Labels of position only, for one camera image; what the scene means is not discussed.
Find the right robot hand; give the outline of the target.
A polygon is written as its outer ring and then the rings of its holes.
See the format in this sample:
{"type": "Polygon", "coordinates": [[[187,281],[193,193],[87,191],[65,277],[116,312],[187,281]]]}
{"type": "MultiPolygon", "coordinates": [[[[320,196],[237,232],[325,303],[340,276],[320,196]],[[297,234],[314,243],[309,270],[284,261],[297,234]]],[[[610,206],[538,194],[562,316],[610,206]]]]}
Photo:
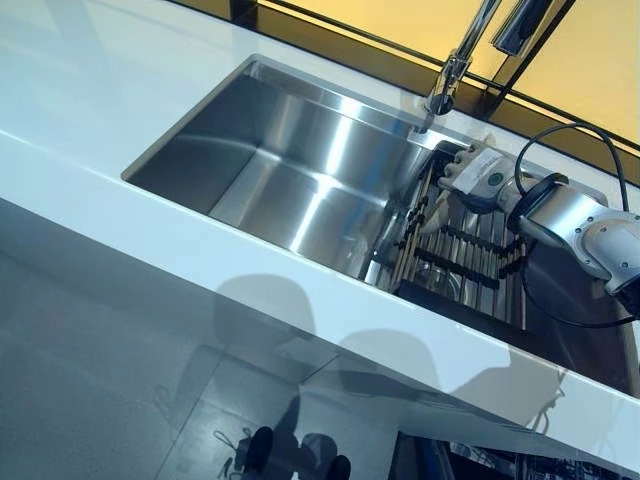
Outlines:
{"type": "Polygon", "coordinates": [[[445,165],[438,186],[452,192],[472,213],[509,214],[522,198],[515,182],[515,160],[513,155],[476,142],[445,165]]]}

